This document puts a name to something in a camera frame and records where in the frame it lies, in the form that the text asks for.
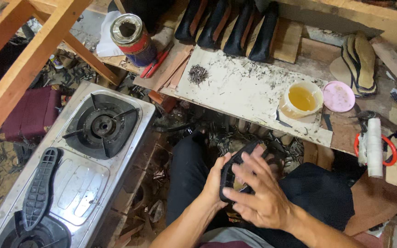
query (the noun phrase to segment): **maroon fabric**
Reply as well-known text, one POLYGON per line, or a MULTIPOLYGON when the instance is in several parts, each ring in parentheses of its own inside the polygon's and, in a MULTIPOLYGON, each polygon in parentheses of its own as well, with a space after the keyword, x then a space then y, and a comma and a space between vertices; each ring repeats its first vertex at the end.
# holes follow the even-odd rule
POLYGON ((27 98, 22 97, 12 112, 8 115, 2 126, 2 132, 8 141, 22 141, 21 122, 23 121, 24 109, 27 98))
POLYGON ((231 241, 226 243, 207 242, 199 246, 200 248, 252 248, 243 241, 231 241))
POLYGON ((44 118, 44 127, 51 126, 55 123, 59 115, 59 110, 56 108, 62 107, 61 92, 59 90, 50 90, 50 97, 48 98, 47 112, 44 118))
POLYGON ((44 87, 26 92, 27 105, 21 122, 21 133, 26 139, 45 135, 44 118, 50 90, 49 87, 44 87))
POLYGON ((50 86, 27 90, 3 124, 7 141, 23 141, 45 135, 46 126, 53 125, 59 112, 60 92, 50 86))

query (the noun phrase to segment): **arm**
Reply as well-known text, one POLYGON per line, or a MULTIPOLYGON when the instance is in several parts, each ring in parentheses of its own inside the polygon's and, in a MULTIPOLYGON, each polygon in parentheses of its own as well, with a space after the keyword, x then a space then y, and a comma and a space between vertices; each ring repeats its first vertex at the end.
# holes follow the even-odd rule
POLYGON ((215 214, 227 205, 219 197, 220 171, 230 158, 231 155, 227 153, 217 159, 201 194, 157 236, 150 248, 186 248, 196 245, 215 214))
POLYGON ((312 217, 304 209, 291 203, 275 180, 270 167, 261 158, 262 151, 254 150, 251 155, 242 154, 242 159, 249 165, 256 176, 243 167, 233 165, 235 175, 249 184, 255 195, 245 194, 234 189, 225 188, 223 193, 237 202, 233 209, 243 219, 257 227, 282 229, 310 248, 363 248, 358 241, 339 232, 312 217))

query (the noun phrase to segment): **hand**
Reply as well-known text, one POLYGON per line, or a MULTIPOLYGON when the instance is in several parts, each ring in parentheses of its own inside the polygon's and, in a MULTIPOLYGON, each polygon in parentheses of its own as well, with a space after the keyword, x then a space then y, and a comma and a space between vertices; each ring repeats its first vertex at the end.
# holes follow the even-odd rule
POLYGON ((201 192, 199 197, 202 197, 203 200, 207 203, 208 206, 212 206, 217 211, 224 208, 227 203, 224 203, 220 200, 220 177, 221 177, 221 169, 224 164, 229 161, 232 155, 228 152, 223 157, 219 157, 214 166, 211 168, 209 172, 208 178, 206 180, 205 187, 201 192))
POLYGON ((241 155, 244 165, 250 166, 256 176, 239 165, 232 166, 235 176, 249 184, 255 195, 230 188, 224 188, 223 194, 237 202, 233 209, 240 213, 243 219, 257 227, 286 231, 295 222, 295 205, 287 199, 261 154, 262 148, 256 147, 251 155, 245 152, 241 155))

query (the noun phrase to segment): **gas stove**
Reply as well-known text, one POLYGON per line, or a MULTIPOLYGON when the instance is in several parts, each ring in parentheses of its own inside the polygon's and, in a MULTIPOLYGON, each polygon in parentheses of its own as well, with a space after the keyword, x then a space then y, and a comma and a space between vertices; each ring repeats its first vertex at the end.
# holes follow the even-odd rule
POLYGON ((154 111, 145 101, 81 82, 0 206, 0 247, 89 245, 154 111), (37 195, 38 165, 47 164, 43 152, 49 147, 60 156, 50 181, 49 211, 29 227, 39 196, 29 200, 32 192, 37 195))

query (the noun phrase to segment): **red can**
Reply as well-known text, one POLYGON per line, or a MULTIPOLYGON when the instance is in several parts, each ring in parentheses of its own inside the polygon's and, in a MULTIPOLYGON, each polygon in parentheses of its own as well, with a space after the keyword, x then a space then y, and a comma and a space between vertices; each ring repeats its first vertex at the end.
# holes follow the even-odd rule
POLYGON ((148 36, 145 25, 135 14, 117 17, 110 27, 113 42, 137 67, 145 67, 157 56, 157 49, 148 36))

